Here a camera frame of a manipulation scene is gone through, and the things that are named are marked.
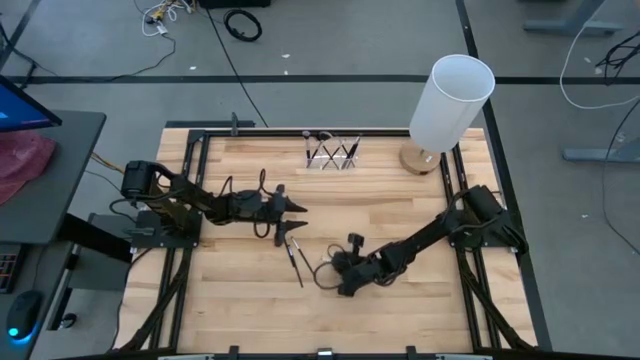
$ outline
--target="wooden tabletop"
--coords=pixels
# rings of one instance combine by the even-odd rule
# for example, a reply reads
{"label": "wooden tabletop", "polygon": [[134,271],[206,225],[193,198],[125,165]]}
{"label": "wooden tabletop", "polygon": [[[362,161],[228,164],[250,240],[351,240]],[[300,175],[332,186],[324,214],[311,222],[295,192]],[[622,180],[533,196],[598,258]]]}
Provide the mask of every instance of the wooden tabletop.
{"label": "wooden tabletop", "polygon": [[[158,161],[172,171],[180,171],[187,133],[163,133]],[[328,245],[347,247],[351,232],[365,236],[363,251],[368,253],[405,239],[445,209],[439,170],[415,176],[401,168],[398,151],[406,140],[363,138],[355,169],[320,171],[305,168],[302,138],[214,137],[204,189],[217,194],[229,175],[235,191],[256,189],[265,168],[267,190],[285,184],[287,195],[309,209],[287,218],[309,222],[289,235],[315,267],[328,260]],[[483,131],[467,130],[460,147],[469,185],[485,184],[497,193]],[[455,177],[453,161],[450,165]],[[131,338],[155,305],[164,254],[155,249],[131,270],[116,347]],[[520,336],[535,344],[515,256],[506,248],[484,249],[483,255],[495,304]],[[231,345],[240,346],[242,353],[311,353],[322,347],[342,353],[403,353],[407,345],[423,353],[471,351],[455,253],[446,241],[420,253],[392,286],[369,285],[354,298],[317,288],[296,256],[304,288],[285,249],[274,247],[271,235],[258,239],[246,223],[203,222],[192,257],[179,352],[226,353]],[[320,280],[330,283],[335,278],[327,270]],[[477,301],[476,310],[483,344],[488,345]]]}

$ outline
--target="pink cloth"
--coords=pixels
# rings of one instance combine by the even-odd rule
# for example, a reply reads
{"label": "pink cloth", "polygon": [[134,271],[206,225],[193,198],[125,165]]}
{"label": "pink cloth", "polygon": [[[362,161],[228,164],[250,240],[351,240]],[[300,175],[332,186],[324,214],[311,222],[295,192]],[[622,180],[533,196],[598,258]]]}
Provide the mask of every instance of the pink cloth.
{"label": "pink cloth", "polygon": [[32,130],[0,133],[0,205],[42,174],[55,147]]}

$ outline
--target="white lamp shade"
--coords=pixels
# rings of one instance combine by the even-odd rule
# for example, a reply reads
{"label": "white lamp shade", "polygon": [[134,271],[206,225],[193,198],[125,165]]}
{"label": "white lamp shade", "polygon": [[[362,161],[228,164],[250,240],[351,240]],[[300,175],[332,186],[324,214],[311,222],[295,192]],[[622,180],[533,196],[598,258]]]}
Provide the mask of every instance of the white lamp shade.
{"label": "white lamp shade", "polygon": [[421,148],[451,150],[487,101],[496,80],[482,61],[467,55],[448,55],[431,69],[409,133]]}

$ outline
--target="computer monitor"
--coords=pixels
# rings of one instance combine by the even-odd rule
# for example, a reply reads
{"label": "computer monitor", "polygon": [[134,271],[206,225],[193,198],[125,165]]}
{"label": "computer monitor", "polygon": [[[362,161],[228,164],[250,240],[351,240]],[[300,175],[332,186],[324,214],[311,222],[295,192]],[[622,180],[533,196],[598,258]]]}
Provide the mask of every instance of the computer monitor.
{"label": "computer monitor", "polygon": [[0,76],[0,132],[62,125],[62,120]]}

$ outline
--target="keyboard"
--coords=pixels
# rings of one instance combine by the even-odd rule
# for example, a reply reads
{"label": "keyboard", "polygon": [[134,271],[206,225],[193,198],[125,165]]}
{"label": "keyboard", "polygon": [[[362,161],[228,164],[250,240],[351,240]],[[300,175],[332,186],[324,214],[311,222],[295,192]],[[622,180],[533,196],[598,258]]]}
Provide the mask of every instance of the keyboard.
{"label": "keyboard", "polygon": [[10,294],[20,274],[27,246],[0,243],[0,294]]}

